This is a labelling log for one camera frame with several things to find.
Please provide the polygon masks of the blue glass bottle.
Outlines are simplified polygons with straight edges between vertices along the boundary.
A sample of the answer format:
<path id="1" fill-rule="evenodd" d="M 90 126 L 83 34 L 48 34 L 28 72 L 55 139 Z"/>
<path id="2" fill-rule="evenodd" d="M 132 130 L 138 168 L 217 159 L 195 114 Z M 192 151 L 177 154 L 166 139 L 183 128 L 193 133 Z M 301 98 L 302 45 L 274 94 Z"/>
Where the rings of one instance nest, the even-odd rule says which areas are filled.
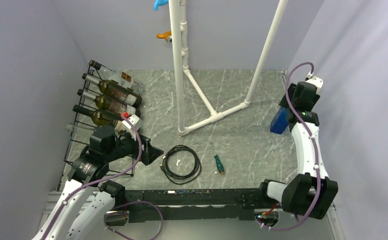
<path id="1" fill-rule="evenodd" d="M 287 121 L 287 110 L 281 106 L 270 123 L 269 131 L 271 133 L 281 135 L 288 126 L 289 122 Z"/>

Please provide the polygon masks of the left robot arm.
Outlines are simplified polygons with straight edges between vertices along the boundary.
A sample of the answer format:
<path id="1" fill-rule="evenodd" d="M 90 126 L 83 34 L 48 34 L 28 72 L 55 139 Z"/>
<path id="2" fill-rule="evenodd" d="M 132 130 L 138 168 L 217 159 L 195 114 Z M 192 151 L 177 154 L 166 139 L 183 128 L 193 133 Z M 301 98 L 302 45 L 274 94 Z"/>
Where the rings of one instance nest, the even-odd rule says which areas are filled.
<path id="1" fill-rule="evenodd" d="M 149 165 L 164 151 L 150 139 L 125 133 L 120 139 L 110 125 L 97 127 L 68 173 L 68 180 L 35 240 L 84 240 L 110 210 L 127 203 L 126 189 L 106 177 L 109 163 L 132 157 Z"/>

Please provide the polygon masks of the dark green wine bottle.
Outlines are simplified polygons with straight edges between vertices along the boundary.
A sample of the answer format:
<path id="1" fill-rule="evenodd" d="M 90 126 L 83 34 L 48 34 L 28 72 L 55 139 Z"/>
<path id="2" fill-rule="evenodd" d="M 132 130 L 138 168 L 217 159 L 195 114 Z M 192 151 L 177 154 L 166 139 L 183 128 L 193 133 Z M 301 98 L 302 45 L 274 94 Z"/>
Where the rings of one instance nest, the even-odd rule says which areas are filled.
<path id="1" fill-rule="evenodd" d="M 142 105 L 143 99 L 139 94 L 128 88 L 120 86 L 113 80 L 99 79 L 87 73 L 83 73 L 81 78 L 97 86 L 100 92 L 104 95 L 112 97 L 126 105 L 130 105 L 135 108 L 139 108 Z"/>

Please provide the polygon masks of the tall dark wine bottle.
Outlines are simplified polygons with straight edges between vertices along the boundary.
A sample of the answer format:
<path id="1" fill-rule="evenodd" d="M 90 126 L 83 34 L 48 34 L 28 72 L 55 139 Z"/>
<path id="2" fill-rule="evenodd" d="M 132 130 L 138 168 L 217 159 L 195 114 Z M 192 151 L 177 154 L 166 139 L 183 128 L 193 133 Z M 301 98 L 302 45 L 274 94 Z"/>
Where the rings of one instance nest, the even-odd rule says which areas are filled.
<path id="1" fill-rule="evenodd" d="M 96 110 L 90 110 L 88 108 L 74 105 L 72 110 L 78 114 L 81 114 L 83 116 L 86 116 L 91 119 L 91 121 L 95 124 L 95 127 L 91 128 L 85 128 L 87 130 L 94 130 L 97 126 L 107 126 L 110 125 L 112 127 L 116 126 L 117 121 L 122 121 L 122 117 L 118 114 L 115 114 L 113 112 L 109 112 L 107 110 L 102 109 L 96 109 Z"/>

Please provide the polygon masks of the small clear glass bottle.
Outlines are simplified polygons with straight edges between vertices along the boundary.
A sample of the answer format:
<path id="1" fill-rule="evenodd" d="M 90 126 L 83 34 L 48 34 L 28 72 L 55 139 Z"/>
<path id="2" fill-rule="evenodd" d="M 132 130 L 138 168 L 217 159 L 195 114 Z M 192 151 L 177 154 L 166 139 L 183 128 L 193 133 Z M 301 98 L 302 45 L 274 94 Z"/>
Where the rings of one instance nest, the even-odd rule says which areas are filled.
<path id="1" fill-rule="evenodd" d="M 94 128 L 88 127 L 86 125 L 79 125 L 74 123 L 68 123 L 65 129 L 68 132 L 74 133 L 74 134 L 80 134 L 80 133 L 92 133 L 94 131 Z"/>

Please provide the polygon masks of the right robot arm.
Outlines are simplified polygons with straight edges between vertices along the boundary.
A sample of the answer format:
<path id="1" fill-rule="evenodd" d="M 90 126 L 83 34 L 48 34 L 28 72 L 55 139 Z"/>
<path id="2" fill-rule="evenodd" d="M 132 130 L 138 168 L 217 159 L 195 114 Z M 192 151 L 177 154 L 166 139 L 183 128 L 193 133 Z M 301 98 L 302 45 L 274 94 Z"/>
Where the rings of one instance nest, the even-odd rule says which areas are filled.
<path id="1" fill-rule="evenodd" d="M 319 144 L 319 118 L 312 109 L 320 99 L 323 79 L 291 83 L 271 122 L 286 122 L 295 143 L 297 175 L 290 183 L 264 180 L 257 194 L 258 203 L 269 208 L 280 203 L 285 212 L 321 220 L 338 193 L 338 183 L 329 178 Z"/>

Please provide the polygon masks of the clear glass liquor bottle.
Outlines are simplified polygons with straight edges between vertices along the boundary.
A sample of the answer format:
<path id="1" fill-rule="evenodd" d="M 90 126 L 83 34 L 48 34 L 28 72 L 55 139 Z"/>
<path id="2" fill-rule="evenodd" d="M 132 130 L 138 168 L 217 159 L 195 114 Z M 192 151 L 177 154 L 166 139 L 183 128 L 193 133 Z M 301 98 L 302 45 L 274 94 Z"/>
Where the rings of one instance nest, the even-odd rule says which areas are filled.
<path id="1" fill-rule="evenodd" d="M 137 94 L 141 93 L 141 83 L 126 72 L 107 67 L 93 59 L 89 61 L 88 65 L 94 68 L 94 76 L 102 80 L 113 80 L 126 89 L 132 90 Z"/>

